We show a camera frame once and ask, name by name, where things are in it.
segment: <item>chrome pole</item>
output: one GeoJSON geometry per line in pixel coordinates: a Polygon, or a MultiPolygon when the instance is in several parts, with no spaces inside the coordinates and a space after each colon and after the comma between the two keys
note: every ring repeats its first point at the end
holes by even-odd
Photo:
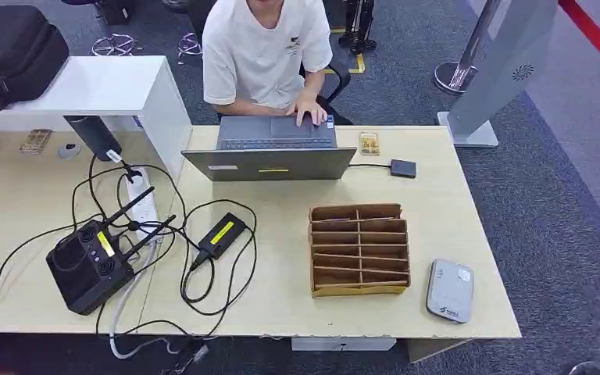
{"type": "Polygon", "coordinates": [[[466,50],[459,62],[443,62],[434,71],[434,82],[443,91],[450,94],[461,95],[466,92],[468,84],[477,73],[473,66],[475,55],[480,47],[482,38],[486,35],[493,16],[498,11],[501,0],[487,0],[473,34],[470,35],[466,50]]]}

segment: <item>laptop keyboard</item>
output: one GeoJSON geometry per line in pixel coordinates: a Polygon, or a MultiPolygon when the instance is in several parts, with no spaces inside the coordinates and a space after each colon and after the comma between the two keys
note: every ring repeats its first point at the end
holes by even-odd
{"type": "Polygon", "coordinates": [[[252,150],[270,148],[332,148],[332,139],[318,138],[261,138],[224,139],[220,143],[223,150],[252,150]]]}

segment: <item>floor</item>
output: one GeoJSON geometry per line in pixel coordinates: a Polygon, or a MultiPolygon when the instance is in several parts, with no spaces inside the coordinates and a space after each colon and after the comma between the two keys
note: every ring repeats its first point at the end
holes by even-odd
{"type": "MultiPolygon", "coordinates": [[[[90,7],[0,0],[22,2],[39,6],[75,55],[85,55],[99,37],[90,7]]],[[[600,18],[600,0],[580,2],[600,18]]],[[[371,34],[379,47],[366,56],[366,73],[353,78],[334,106],[354,123],[433,123],[435,113],[455,99],[434,87],[431,72],[463,50],[478,6],[478,0],[378,2],[371,34]]],[[[174,45],[188,29],[185,17],[165,12],[156,0],[141,0],[123,30],[137,36],[144,53],[175,61],[174,45]]],[[[527,93],[491,120],[501,145],[459,150],[523,339],[475,341],[409,365],[401,345],[389,352],[293,353],[288,341],[221,338],[209,342],[211,354],[193,370],[562,374],[580,361],[600,359],[600,56],[559,12],[547,61],[527,93]]],[[[193,122],[215,123],[202,102],[200,62],[172,63],[172,70],[193,122]]],[[[171,361],[160,347],[118,361],[91,336],[0,335],[0,370],[18,374],[150,374],[171,361]]]]}

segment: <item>laptop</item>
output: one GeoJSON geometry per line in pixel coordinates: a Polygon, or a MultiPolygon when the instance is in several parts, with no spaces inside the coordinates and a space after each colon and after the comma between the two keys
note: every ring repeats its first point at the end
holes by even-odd
{"type": "Polygon", "coordinates": [[[334,122],[306,116],[225,116],[217,150],[182,154],[212,181],[338,180],[357,148],[338,148],[334,122]]]}

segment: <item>speaker grille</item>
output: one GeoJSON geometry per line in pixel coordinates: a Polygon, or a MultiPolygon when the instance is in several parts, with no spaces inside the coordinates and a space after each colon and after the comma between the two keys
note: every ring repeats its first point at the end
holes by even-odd
{"type": "Polygon", "coordinates": [[[512,72],[513,80],[526,80],[534,73],[534,66],[531,64],[523,64],[512,72]]]}
{"type": "Polygon", "coordinates": [[[80,240],[82,242],[90,242],[95,237],[95,228],[87,227],[81,231],[80,240]]]}
{"type": "Polygon", "coordinates": [[[107,259],[106,261],[100,263],[100,266],[98,266],[100,276],[109,275],[114,270],[115,266],[116,262],[114,262],[113,259],[107,259]]]}

